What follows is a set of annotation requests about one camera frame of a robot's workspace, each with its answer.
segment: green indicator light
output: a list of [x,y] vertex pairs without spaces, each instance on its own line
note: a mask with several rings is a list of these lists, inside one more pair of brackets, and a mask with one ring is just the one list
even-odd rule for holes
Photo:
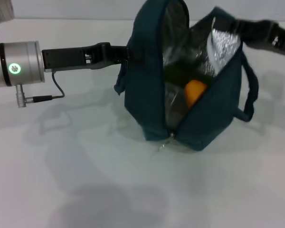
[[9,66],[9,71],[10,71],[12,74],[17,75],[17,74],[20,73],[21,67],[20,67],[19,64],[17,64],[17,63],[12,63],[12,64],[10,64],[10,66]]

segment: dark teal bag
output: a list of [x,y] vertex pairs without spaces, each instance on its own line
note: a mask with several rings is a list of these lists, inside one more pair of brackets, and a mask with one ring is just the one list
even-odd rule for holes
[[[190,109],[179,126],[172,130],[165,119],[165,82],[162,54],[162,23],[169,4],[181,5],[185,15],[183,26],[189,28],[189,13],[182,0],[147,0],[138,13],[128,42],[130,58],[122,64],[115,90],[125,92],[125,107],[142,127],[146,140],[159,141],[173,137],[196,151],[203,150],[233,121],[249,122],[254,114],[258,96],[258,80],[240,47],[231,60],[213,79],[210,86]],[[211,23],[215,17],[234,20],[215,8],[194,25]],[[249,93],[244,110],[238,108],[244,68],[249,82]]]

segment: zipper pull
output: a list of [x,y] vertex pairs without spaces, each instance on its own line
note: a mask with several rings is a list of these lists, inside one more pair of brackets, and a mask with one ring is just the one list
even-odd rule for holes
[[171,139],[174,139],[174,138],[175,138],[174,133],[171,133],[169,139],[163,145],[161,145],[157,151],[159,152],[159,151],[163,150],[166,147],[166,145],[170,144]]

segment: orange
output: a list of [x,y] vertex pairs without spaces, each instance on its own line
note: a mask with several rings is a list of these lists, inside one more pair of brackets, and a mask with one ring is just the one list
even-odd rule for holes
[[185,86],[185,97],[188,107],[192,107],[208,86],[200,81],[191,80]]

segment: white table surface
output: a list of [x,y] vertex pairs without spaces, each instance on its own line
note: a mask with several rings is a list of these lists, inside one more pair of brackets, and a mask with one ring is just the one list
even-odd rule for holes
[[[132,25],[14,20],[0,40],[125,45]],[[1,88],[0,228],[285,228],[285,57],[246,53],[261,87],[255,117],[199,153],[144,140],[113,90],[119,66],[59,72],[66,98],[24,109]],[[58,94],[50,74],[24,89]]]

